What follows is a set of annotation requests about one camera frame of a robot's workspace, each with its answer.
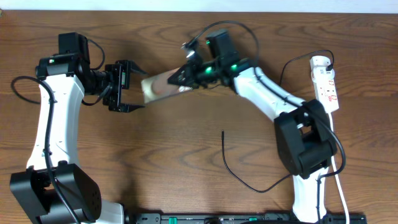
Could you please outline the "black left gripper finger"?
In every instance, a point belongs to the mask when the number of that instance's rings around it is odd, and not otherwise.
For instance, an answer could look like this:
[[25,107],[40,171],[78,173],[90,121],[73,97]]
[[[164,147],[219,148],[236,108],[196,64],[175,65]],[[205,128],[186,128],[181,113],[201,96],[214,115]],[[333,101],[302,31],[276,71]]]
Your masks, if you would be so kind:
[[144,105],[132,105],[132,104],[122,103],[120,105],[119,111],[122,113],[130,113],[130,112],[140,109],[140,108],[144,108]]
[[133,60],[129,61],[129,68],[132,72],[138,73],[141,75],[147,75],[147,72],[145,72],[143,69],[141,69],[137,63],[135,63]]

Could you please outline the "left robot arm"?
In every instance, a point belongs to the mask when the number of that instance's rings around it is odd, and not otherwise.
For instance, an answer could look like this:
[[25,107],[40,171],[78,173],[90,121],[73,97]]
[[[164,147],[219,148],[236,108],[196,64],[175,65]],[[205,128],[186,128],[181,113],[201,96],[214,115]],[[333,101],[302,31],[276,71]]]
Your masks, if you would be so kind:
[[60,34],[58,53],[42,58],[32,81],[40,88],[40,115],[34,148],[25,171],[13,173],[10,189],[32,223],[129,223],[127,210],[103,200],[98,184],[80,167],[77,149],[80,108],[95,95],[110,111],[129,113],[121,101],[130,75],[141,69],[131,60],[91,67],[90,39]]

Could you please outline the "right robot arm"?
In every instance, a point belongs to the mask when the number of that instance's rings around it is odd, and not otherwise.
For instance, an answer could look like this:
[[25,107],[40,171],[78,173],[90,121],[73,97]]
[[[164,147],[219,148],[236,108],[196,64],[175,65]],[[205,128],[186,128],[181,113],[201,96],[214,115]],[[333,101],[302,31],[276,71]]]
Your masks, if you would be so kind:
[[225,29],[206,37],[212,59],[204,61],[193,39],[182,45],[187,62],[170,78],[171,85],[206,88],[220,82],[257,106],[274,124],[277,152],[294,182],[293,213],[305,223],[326,216],[323,179],[329,174],[336,141],[323,105],[305,101],[270,80],[249,58],[242,58]]

